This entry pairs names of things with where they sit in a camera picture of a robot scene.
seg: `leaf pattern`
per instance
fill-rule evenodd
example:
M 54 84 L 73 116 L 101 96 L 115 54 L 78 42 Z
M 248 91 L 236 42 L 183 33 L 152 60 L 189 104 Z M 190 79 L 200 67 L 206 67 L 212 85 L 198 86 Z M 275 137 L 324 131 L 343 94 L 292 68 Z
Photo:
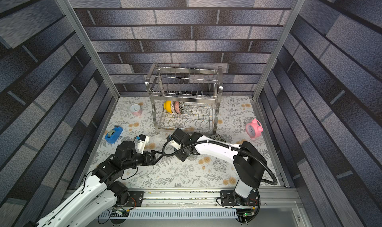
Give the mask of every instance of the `leaf pattern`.
M 156 100 L 156 107 L 163 106 L 163 102 Z M 133 104 L 141 105 L 142 115 L 140 117 L 131 114 L 130 106 Z M 245 125 L 254 119 L 248 96 L 223 96 L 218 119 L 220 121 L 218 122 L 216 134 L 222 136 L 227 143 L 242 143 L 243 141 L 252 143 L 267 160 L 268 167 L 275 172 L 263 137 L 260 136 L 255 140 L 251 140 L 245 131 Z M 145 134 L 150 137 L 145 150 L 162 151 L 166 137 L 172 133 L 171 131 L 156 132 L 149 97 L 121 97 L 105 134 L 113 129 L 114 125 L 123 128 L 121 136 L 114 144 L 106 142 L 104 138 L 101 139 L 89 171 L 96 168 L 109 155 L 115 153 L 117 146 L 123 141 L 132 141 L 139 134 Z M 166 152 L 173 152 L 173 148 L 168 145 Z M 126 170 L 123 177 L 129 177 L 135 171 L 135 169 Z M 266 172 L 263 178 L 271 180 Z M 163 157 L 154 166 L 139 166 L 137 174 L 130 179 L 119 179 L 128 188 L 223 187 L 235 186 L 238 180 L 239 177 L 232 164 L 208 155 L 190 155 L 184 162 L 175 156 Z

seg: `black cable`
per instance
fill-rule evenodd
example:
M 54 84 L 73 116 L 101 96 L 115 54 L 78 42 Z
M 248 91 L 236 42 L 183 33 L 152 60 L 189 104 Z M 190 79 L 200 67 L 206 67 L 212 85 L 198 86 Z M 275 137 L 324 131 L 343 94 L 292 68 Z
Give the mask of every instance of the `black cable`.
M 257 209 L 256 209 L 256 212 L 254 215 L 251 216 L 251 218 L 247 221 L 240 221 L 239 219 L 236 219 L 239 223 L 241 224 L 248 224 L 251 220 L 253 220 L 257 214 L 259 213 L 259 210 L 260 210 L 260 205 L 261 205 L 261 201 L 260 201 L 260 193 L 259 193 L 259 190 L 258 189 L 255 189 L 256 190 L 256 193 L 257 193 L 257 196 L 258 196 L 258 199 L 257 199 Z M 249 216 L 241 216 L 241 219 L 244 219 L 246 220 L 245 218 L 246 217 L 249 217 Z
M 84 180 L 84 187 L 82 188 L 81 192 L 84 191 L 85 189 L 85 184 L 86 184 L 86 178 L 88 177 L 88 174 L 90 174 L 93 170 L 91 170 L 90 172 L 88 172 L 85 176 L 85 180 Z
M 195 145 L 202 144 L 202 143 L 212 143 L 212 144 L 216 144 L 216 145 L 219 145 L 219 146 L 222 146 L 222 147 L 225 147 L 225 148 L 230 148 L 231 150 L 234 150 L 234 151 L 237 151 L 239 153 L 242 153 L 242 154 L 244 154 L 244 155 L 246 155 L 246 156 L 256 160 L 258 163 L 260 163 L 264 167 L 264 169 L 268 172 L 270 177 L 272 178 L 272 181 L 266 180 L 266 179 L 261 179 L 261 181 L 263 181 L 265 183 L 268 183 L 270 185 L 277 185 L 277 179 L 275 177 L 275 174 L 273 174 L 273 172 L 269 169 L 269 167 L 267 167 L 267 165 L 262 160 L 260 160 L 255 155 L 253 155 L 252 153 L 250 153 L 250 152 L 248 152 L 246 150 L 243 150 L 243 149 L 240 149 L 240 148 L 231 147 L 231 146 L 229 146 L 227 144 L 224 144 L 224 143 L 221 143 L 221 142 L 218 142 L 218 141 L 211 141 L 210 140 L 208 142 L 207 141 L 198 141 L 196 143 L 187 145 L 187 146 L 185 146 L 185 147 L 183 147 L 183 148 L 181 148 L 181 149 L 179 149 L 179 150 L 177 150 L 177 151 L 175 151 L 173 153 L 167 154 L 167 153 L 165 153 L 165 147 L 169 143 L 169 141 L 170 140 L 166 141 L 166 143 L 163 145 L 163 148 L 162 148 L 162 153 L 166 157 L 174 156 L 175 154 L 178 154 L 178 153 L 182 152 L 183 150 L 185 150 L 185 149 L 187 149 L 189 147 L 193 147 Z
M 170 141 L 171 141 L 171 139 L 167 140 L 167 141 L 165 142 L 165 144 L 163 145 L 163 148 L 162 148 L 162 155 L 165 156 L 165 157 L 173 156 L 173 155 L 168 156 L 168 155 L 165 153 L 166 145 L 167 145 Z
M 138 167 L 136 167 L 136 169 L 137 169 L 137 171 L 134 173 L 134 175 L 132 175 L 131 177 L 133 177 L 133 176 L 135 176 L 135 174 L 138 172 Z
M 108 222 L 110 220 L 110 216 L 112 215 L 112 213 L 110 213 L 110 210 L 108 210 L 108 209 L 107 209 L 107 211 L 109 212 L 109 218 L 107 218 L 107 220 L 105 222 L 100 223 L 99 222 L 99 215 L 98 215 L 98 218 L 97 218 L 98 224 L 104 224 L 104 223 L 106 223 L 106 222 Z
M 222 201 L 222 199 L 220 198 L 220 197 L 218 197 L 218 198 L 216 198 L 216 203 L 218 203 L 220 206 L 222 206 L 219 202 L 217 202 L 217 200 L 220 200 L 220 201 Z M 227 208 L 227 209 L 231 209 L 231 208 L 233 208 L 234 206 L 236 205 L 236 202 L 233 204 L 233 206 L 231 206 L 231 207 L 226 207 L 226 206 L 222 206 L 222 207 L 224 207 L 224 208 Z

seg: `dish rack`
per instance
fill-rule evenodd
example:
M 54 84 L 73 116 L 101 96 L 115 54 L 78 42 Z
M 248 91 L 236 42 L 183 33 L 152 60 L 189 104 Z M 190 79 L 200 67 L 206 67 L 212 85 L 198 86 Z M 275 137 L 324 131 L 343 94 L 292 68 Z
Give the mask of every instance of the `dish rack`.
M 146 77 L 146 90 L 157 132 L 183 129 L 185 132 L 215 134 L 223 92 L 222 67 L 182 67 L 181 64 L 153 63 Z M 157 112 L 155 100 L 179 101 L 182 114 Z

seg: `wall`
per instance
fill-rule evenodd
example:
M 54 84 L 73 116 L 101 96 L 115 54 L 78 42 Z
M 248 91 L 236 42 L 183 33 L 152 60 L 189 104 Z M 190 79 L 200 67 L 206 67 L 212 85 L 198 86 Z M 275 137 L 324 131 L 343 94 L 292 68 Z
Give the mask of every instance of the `wall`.
M 81 176 L 114 99 L 55 0 L 0 0 L 0 41 L 0 219 L 19 227 Z
M 306 0 L 260 94 L 313 226 L 382 223 L 381 0 Z
M 139 96 L 153 62 L 221 65 L 223 94 L 251 95 L 294 2 L 69 1 L 120 94 Z

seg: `pink alarm clock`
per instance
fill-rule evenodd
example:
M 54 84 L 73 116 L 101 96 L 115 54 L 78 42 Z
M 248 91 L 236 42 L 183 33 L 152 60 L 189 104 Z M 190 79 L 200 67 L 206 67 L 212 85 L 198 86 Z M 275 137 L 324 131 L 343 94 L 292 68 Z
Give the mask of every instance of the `pink alarm clock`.
M 245 129 L 247 131 L 247 134 L 251 137 L 251 139 L 255 139 L 255 138 L 260 137 L 261 132 L 263 131 L 261 123 L 257 119 L 254 119 L 254 120 L 252 120 L 252 122 L 247 124 L 245 126 Z

